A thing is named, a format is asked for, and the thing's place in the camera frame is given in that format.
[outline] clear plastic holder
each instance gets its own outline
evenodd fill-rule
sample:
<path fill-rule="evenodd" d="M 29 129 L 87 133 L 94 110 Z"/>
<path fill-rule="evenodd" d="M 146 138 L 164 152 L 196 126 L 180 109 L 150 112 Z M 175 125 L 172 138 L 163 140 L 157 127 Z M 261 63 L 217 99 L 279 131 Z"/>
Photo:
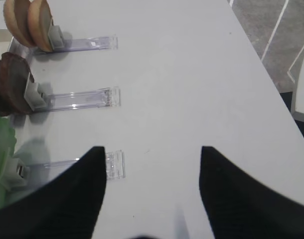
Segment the clear plastic holder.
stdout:
<path fill-rule="evenodd" d="M 114 107 L 120 105 L 119 87 L 103 88 L 87 92 L 43 95 L 42 97 L 46 101 L 46 107 L 36 108 L 34 112 Z"/>
<path fill-rule="evenodd" d="M 64 46 L 54 48 L 52 52 L 44 52 L 41 49 L 35 49 L 35 55 L 52 54 L 60 52 L 73 52 L 73 51 L 91 51 L 91 50 L 113 50 L 118 49 L 118 38 L 113 36 L 102 36 L 86 39 L 64 39 Z"/>
<path fill-rule="evenodd" d="M 55 179 L 78 160 L 79 158 L 75 158 L 67 161 L 28 165 L 27 184 L 12 187 L 11 191 L 36 190 Z M 108 180 L 125 178 L 124 154 L 121 150 L 106 153 L 106 171 Z"/>

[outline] floor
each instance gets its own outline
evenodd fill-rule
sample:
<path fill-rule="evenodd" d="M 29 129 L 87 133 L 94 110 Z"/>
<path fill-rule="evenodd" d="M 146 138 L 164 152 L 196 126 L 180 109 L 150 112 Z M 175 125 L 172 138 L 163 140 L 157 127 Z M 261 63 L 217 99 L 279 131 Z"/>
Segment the floor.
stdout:
<path fill-rule="evenodd" d="M 227 0 L 279 92 L 293 90 L 304 59 L 304 0 Z"/>

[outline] white plastic clip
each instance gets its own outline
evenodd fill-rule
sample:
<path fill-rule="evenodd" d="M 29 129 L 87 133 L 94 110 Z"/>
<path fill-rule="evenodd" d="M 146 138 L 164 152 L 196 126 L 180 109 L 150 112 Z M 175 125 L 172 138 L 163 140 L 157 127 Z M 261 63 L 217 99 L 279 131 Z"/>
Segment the white plastic clip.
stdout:
<path fill-rule="evenodd" d="M 8 150 L 0 172 L 0 184 L 8 191 L 11 191 L 13 187 L 26 186 L 29 173 L 30 168 L 26 167 L 19 158 L 9 157 Z"/>
<path fill-rule="evenodd" d="M 53 50 L 64 48 L 64 39 L 62 35 L 62 31 L 60 29 L 60 26 L 54 26 L 53 20 L 51 18 L 50 26 L 48 30 L 48 38 L 51 44 L 51 47 Z"/>
<path fill-rule="evenodd" d="M 30 75 L 29 73 L 23 97 L 32 111 L 35 111 L 36 109 L 47 107 L 47 95 L 41 89 L 39 83 L 30 81 Z"/>

